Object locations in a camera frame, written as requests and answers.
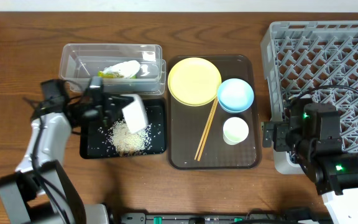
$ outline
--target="green light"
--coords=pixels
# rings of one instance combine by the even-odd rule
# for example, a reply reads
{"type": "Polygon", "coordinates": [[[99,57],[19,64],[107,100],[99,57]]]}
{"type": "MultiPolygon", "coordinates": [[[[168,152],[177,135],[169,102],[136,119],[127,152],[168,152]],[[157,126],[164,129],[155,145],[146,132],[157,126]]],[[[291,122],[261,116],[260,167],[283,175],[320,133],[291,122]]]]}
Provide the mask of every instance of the green light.
{"type": "Polygon", "coordinates": [[[336,168],[337,171],[344,170],[341,165],[336,165],[335,168],[336,168]]]}

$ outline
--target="plastic dish rack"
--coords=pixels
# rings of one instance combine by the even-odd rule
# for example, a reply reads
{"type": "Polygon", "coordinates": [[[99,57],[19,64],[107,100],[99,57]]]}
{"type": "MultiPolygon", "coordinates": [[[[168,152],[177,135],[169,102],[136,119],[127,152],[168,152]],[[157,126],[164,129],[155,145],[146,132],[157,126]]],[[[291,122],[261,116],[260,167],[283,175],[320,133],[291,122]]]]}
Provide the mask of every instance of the plastic dish rack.
{"type": "MultiPolygon", "coordinates": [[[[307,89],[345,85],[358,89],[358,21],[273,22],[262,43],[272,121],[287,119],[283,102],[307,89]]],[[[341,89],[318,90],[315,102],[341,113],[342,149],[358,154],[358,95],[341,89]]],[[[275,152],[276,169],[303,173],[287,152],[275,152]]]]}

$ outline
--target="clear plastic container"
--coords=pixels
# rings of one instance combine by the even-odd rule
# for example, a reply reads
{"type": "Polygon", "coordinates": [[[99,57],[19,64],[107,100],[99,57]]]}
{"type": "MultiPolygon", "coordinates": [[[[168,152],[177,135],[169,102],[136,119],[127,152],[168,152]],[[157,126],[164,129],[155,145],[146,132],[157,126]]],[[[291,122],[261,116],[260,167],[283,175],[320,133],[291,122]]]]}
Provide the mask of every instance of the clear plastic container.
{"type": "Polygon", "coordinates": [[[83,91],[91,77],[118,63],[136,60],[140,70],[135,79],[104,78],[104,90],[111,93],[162,95],[166,63],[162,49],[154,44],[67,44],[60,62],[60,78],[71,80],[72,91],[83,91]]]}

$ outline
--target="yellow plate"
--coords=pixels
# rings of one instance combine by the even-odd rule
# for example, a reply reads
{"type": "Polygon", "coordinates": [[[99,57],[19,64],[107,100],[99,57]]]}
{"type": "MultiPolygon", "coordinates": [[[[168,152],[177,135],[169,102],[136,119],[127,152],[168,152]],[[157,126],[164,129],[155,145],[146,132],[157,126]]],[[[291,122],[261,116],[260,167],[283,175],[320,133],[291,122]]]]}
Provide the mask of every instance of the yellow plate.
{"type": "Polygon", "coordinates": [[[219,70],[202,58],[181,60],[168,76],[172,96],[188,106],[202,106],[213,101],[221,83],[219,70]]]}

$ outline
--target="chopsticks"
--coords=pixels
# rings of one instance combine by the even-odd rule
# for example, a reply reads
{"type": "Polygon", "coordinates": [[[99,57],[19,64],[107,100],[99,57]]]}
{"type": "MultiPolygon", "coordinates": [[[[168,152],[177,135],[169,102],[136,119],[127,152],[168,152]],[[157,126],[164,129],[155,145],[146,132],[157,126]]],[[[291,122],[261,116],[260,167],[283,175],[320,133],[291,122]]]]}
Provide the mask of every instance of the chopsticks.
{"type": "Polygon", "coordinates": [[[201,136],[200,143],[198,144],[198,148],[194,160],[197,159],[197,161],[200,161],[201,156],[203,155],[206,138],[208,137],[209,129],[211,128],[212,120],[214,118],[217,105],[218,105],[218,98],[215,98],[214,103],[212,104],[211,112],[209,112],[208,120],[206,121],[205,124],[203,135],[201,136]]]}

